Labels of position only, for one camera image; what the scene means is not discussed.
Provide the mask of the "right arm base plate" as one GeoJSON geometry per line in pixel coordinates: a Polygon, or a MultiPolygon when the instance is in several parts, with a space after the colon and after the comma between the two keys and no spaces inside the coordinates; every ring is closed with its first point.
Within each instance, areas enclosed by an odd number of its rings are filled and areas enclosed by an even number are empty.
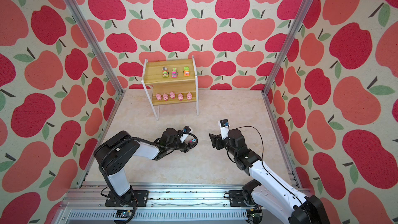
{"type": "Polygon", "coordinates": [[[230,190],[223,196],[230,201],[232,207],[258,207],[251,194],[245,190],[230,190]]]}

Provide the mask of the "two-tier wooden shelf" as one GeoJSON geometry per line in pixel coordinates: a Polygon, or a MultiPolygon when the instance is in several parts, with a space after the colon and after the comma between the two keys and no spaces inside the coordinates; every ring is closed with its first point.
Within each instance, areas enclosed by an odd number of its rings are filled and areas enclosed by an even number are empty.
{"type": "Polygon", "coordinates": [[[178,104],[178,103],[191,103],[194,102],[196,106],[196,114],[199,115],[199,96],[198,96],[198,73],[197,65],[194,56],[190,59],[184,60],[171,60],[171,61],[157,61],[149,62],[145,60],[143,76],[141,83],[146,92],[147,98],[149,100],[150,106],[154,113],[156,120],[160,117],[160,106],[167,104],[178,104]],[[188,66],[190,69],[190,76],[186,77],[183,75],[183,68],[188,66]],[[169,77],[162,77],[162,68],[167,67],[169,70],[169,77]],[[172,69],[177,68],[178,77],[172,78],[172,69]],[[170,92],[175,93],[175,98],[170,98],[170,92]],[[158,101],[155,95],[159,93],[167,94],[169,96],[168,101],[158,101]],[[178,100],[178,94],[182,93],[184,99],[182,101],[178,100]],[[192,100],[187,100],[187,94],[192,93],[192,100]]]}

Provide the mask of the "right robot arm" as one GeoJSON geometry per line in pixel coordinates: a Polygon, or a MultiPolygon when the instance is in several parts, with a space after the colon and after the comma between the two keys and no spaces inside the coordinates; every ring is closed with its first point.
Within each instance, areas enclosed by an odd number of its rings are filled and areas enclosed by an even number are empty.
{"type": "Polygon", "coordinates": [[[226,149],[237,167],[253,178],[244,186],[251,205],[265,207],[284,224],[329,224],[322,201],[308,197],[274,173],[263,159],[247,147],[240,130],[209,135],[212,146],[226,149]]]}

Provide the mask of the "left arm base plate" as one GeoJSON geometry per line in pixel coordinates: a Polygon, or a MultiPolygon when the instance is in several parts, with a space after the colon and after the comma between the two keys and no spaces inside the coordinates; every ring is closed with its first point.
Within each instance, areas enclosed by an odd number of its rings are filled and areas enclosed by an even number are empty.
{"type": "MultiPolygon", "coordinates": [[[[148,195],[148,190],[129,190],[123,196],[121,196],[121,198],[125,202],[129,202],[134,206],[145,207],[147,205],[148,195]]],[[[108,193],[108,196],[106,198],[106,207],[128,207],[127,204],[120,200],[120,196],[114,194],[111,191],[108,193]]]]}

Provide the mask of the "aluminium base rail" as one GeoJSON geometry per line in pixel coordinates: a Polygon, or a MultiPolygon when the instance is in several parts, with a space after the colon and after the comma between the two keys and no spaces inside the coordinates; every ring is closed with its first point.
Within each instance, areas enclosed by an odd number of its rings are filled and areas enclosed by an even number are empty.
{"type": "Polygon", "coordinates": [[[148,190],[145,207],[106,207],[108,189],[86,184],[59,204],[55,224],[283,224],[265,207],[232,207],[223,196],[244,185],[134,184],[148,190]]]}

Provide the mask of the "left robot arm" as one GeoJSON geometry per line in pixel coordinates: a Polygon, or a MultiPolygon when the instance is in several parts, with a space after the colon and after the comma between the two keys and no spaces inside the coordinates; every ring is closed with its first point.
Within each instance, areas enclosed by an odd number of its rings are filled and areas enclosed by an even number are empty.
{"type": "Polygon", "coordinates": [[[187,153],[197,144],[198,138],[188,126],[178,131],[167,128],[153,142],[120,131],[100,145],[93,155],[110,191],[116,197],[122,198],[132,192],[124,167],[133,156],[158,161],[173,151],[187,153]]]}

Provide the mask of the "aluminium frame post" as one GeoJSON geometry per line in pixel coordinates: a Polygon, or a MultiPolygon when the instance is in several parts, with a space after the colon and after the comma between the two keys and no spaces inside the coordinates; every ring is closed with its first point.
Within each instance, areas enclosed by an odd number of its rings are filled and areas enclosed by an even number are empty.
{"type": "Polygon", "coordinates": [[[63,0],[63,1],[65,2],[66,6],[69,8],[71,15],[75,18],[80,30],[82,31],[82,34],[84,35],[85,39],[88,41],[90,48],[92,49],[93,53],[96,55],[109,81],[112,83],[113,87],[115,88],[116,94],[118,96],[123,96],[124,90],[121,87],[121,84],[117,79],[117,76],[114,73],[112,66],[107,60],[107,57],[102,51],[97,41],[97,38],[95,37],[94,32],[92,31],[90,25],[88,24],[83,13],[81,12],[79,5],[77,4],[77,1],[76,0],[63,0]]]}
{"type": "Polygon", "coordinates": [[[292,25],[289,29],[289,32],[281,48],[281,51],[276,57],[276,61],[271,70],[271,74],[268,76],[264,89],[262,90],[262,96],[264,99],[266,98],[268,91],[272,86],[272,83],[275,81],[276,75],[278,74],[278,71],[281,67],[283,60],[287,55],[287,52],[292,46],[296,33],[299,31],[300,27],[304,26],[303,21],[311,7],[312,2],[313,0],[303,0],[298,9],[296,17],[293,19],[292,25]]]}

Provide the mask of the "brown toy block car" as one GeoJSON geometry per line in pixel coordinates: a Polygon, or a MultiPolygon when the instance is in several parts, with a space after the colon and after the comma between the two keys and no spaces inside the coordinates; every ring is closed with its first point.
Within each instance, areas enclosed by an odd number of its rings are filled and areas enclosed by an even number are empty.
{"type": "Polygon", "coordinates": [[[169,70],[167,67],[162,68],[162,77],[163,78],[168,78],[169,77],[169,70]]]}

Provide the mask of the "green orange toy truck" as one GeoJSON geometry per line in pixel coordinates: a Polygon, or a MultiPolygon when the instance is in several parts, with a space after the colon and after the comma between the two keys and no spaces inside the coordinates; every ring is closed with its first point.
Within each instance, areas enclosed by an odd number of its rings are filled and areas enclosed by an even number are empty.
{"type": "Polygon", "coordinates": [[[183,68],[183,75],[186,76],[186,77],[190,76],[190,69],[189,69],[188,66],[185,66],[183,68]]]}

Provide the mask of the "right aluminium frame post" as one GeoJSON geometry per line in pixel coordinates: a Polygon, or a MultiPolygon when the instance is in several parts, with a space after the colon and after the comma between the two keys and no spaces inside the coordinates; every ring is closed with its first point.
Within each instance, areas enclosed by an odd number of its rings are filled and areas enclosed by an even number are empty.
{"type": "Polygon", "coordinates": [[[283,60],[287,55],[287,52],[292,46],[296,33],[299,31],[300,27],[304,26],[303,21],[311,7],[312,2],[313,0],[303,0],[298,9],[296,17],[293,19],[292,25],[289,29],[289,32],[281,48],[281,51],[276,57],[276,61],[271,70],[271,74],[268,76],[264,89],[262,90],[262,96],[264,99],[266,98],[268,91],[272,86],[272,83],[275,81],[276,75],[278,74],[278,71],[281,67],[283,60]]]}

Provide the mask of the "small pink toy car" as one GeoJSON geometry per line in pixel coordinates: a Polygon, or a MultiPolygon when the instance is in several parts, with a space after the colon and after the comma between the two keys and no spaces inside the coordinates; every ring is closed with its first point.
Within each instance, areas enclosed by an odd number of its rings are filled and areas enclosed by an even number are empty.
{"type": "Polygon", "coordinates": [[[172,69],[172,78],[177,78],[178,77],[178,71],[176,67],[173,67],[172,69]]]}

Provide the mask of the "left aluminium frame post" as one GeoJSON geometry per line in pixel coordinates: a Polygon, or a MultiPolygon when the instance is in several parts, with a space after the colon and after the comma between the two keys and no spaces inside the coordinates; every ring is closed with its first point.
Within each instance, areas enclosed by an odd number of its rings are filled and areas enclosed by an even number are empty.
{"type": "Polygon", "coordinates": [[[97,38],[95,37],[94,32],[92,31],[90,25],[88,24],[83,13],[81,12],[79,5],[77,4],[77,1],[76,0],[63,0],[63,1],[65,2],[66,6],[69,8],[71,15],[75,18],[80,30],[82,31],[82,34],[84,35],[85,39],[88,41],[90,48],[92,49],[93,53],[96,55],[109,81],[112,83],[113,87],[115,88],[116,94],[118,96],[123,96],[124,90],[121,87],[121,84],[117,79],[117,76],[114,73],[112,66],[107,60],[107,57],[102,51],[97,41],[97,38]]]}

